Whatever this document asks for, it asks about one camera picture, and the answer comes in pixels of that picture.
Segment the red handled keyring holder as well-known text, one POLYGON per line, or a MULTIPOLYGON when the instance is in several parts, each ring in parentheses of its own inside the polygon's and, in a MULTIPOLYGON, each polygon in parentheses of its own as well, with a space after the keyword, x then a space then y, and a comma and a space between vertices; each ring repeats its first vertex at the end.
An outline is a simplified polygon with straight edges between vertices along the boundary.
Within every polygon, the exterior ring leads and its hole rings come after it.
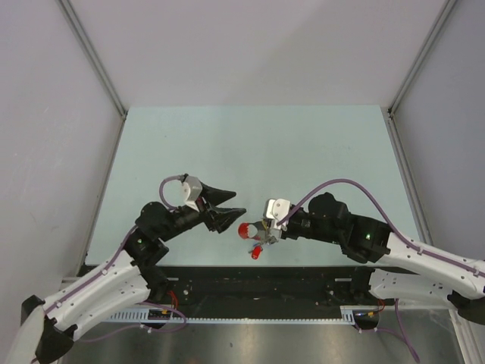
POLYGON ((269 234, 264 234, 261 230, 261 221, 243 222, 238 227, 238 235, 244 240, 253 240, 259 245, 271 245, 277 242, 277 238, 273 235, 271 229, 269 234))

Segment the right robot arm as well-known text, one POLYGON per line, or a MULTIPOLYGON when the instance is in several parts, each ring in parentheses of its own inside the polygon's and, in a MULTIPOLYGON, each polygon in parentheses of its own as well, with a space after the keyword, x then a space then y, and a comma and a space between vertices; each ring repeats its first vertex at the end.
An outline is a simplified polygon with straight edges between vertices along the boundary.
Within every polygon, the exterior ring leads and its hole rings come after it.
POLYGON ((470 322, 484 323, 484 262, 406 237, 389 223, 354 215, 324 193, 304 209, 286 199, 268 202, 266 217, 281 239, 334 243, 351 260, 378 265, 368 278, 349 285, 358 304, 373 298, 435 300, 470 322))

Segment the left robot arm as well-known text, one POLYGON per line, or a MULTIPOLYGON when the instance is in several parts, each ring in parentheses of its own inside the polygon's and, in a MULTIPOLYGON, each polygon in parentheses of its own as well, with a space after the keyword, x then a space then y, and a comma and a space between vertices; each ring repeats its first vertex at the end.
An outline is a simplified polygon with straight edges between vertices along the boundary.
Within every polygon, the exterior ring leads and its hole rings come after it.
POLYGON ((8 363, 53 363, 111 314, 161 302, 170 286, 157 266, 169 252, 166 243, 201 224, 221 234, 246 213, 224 206, 236 196, 234 191, 210 187, 188 174, 167 177, 159 188, 172 181, 181 185, 182 205, 174 206, 163 196, 147 203, 104 262, 48 297, 32 295, 23 301, 8 363))

